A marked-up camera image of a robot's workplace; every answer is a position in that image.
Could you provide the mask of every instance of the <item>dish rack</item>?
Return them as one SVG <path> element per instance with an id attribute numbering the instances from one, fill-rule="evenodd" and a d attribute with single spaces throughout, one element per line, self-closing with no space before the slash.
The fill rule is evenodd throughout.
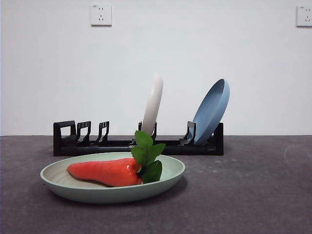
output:
<path id="1" fill-rule="evenodd" d="M 70 135 L 62 136 L 61 128 L 70 127 Z M 138 124 L 141 130 L 142 121 Z M 81 129 L 88 128 L 87 135 L 81 137 Z M 76 124 L 75 121 L 55 122 L 53 124 L 54 156 L 80 156 L 107 152 L 130 152 L 136 145 L 133 136 L 108 136 L 109 121 L 98 126 L 98 137 L 90 139 L 91 121 Z M 165 143 L 164 155 L 223 155 L 223 123 L 219 123 L 205 145 L 194 145 L 196 124 L 187 122 L 187 132 L 183 138 L 178 136 L 157 136 L 157 123 L 154 125 L 152 139 L 154 144 Z"/>

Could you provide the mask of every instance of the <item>electrical outlet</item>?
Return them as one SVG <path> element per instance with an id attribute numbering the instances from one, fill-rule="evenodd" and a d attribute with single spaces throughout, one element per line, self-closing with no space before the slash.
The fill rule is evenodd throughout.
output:
<path id="1" fill-rule="evenodd" d="M 297 27 L 312 27 L 312 6 L 297 6 Z"/>
<path id="2" fill-rule="evenodd" d="M 109 4 L 93 4 L 90 8 L 91 26 L 112 25 L 112 6 Z"/>

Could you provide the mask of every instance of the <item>plate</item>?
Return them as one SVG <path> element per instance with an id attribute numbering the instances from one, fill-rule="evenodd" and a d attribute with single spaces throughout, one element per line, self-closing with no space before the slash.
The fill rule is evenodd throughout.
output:
<path id="1" fill-rule="evenodd" d="M 114 152 L 72 157 L 46 166 L 40 176 L 49 189 L 61 197 L 78 202 L 104 204 L 136 201 L 160 194 L 173 187 L 185 170 L 181 161 L 159 155 L 157 159 L 163 167 L 160 181 L 124 187 L 106 187 L 97 182 L 77 180 L 66 170 L 72 163 L 124 157 L 132 155 L 130 152 Z"/>
<path id="2" fill-rule="evenodd" d="M 203 99 L 193 122 L 196 123 L 195 145 L 205 145 L 221 121 L 230 98 L 230 87 L 226 80 L 218 80 Z"/>
<path id="3" fill-rule="evenodd" d="M 141 131 L 149 135 L 153 134 L 154 125 L 156 123 L 156 118 L 161 101 L 162 87 L 162 78 L 159 75 L 156 75 L 153 81 L 152 91 L 146 104 L 144 119 L 141 128 Z"/>

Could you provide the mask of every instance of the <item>green plate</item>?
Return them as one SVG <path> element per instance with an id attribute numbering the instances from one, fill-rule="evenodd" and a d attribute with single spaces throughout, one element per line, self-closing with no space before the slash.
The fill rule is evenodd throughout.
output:
<path id="1" fill-rule="evenodd" d="M 100 183 L 77 180 L 66 170 L 70 164 L 76 162 L 124 157 L 132 155 L 130 152 L 114 152 L 72 157 L 46 166 L 40 172 L 40 176 L 49 189 L 61 197 L 78 202 L 103 204 L 136 201 L 160 194 L 173 187 L 185 170 L 185 165 L 181 161 L 159 155 L 156 159 L 162 163 L 160 181 L 124 187 L 106 187 Z"/>

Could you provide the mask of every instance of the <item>tabletop surface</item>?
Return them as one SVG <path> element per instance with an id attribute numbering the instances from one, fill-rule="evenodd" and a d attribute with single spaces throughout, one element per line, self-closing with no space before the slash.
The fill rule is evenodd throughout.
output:
<path id="1" fill-rule="evenodd" d="M 225 136 L 224 156 L 173 156 L 181 180 L 123 204 L 69 201 L 39 173 L 51 136 L 1 137 L 3 234 L 311 234 L 312 136 Z"/>

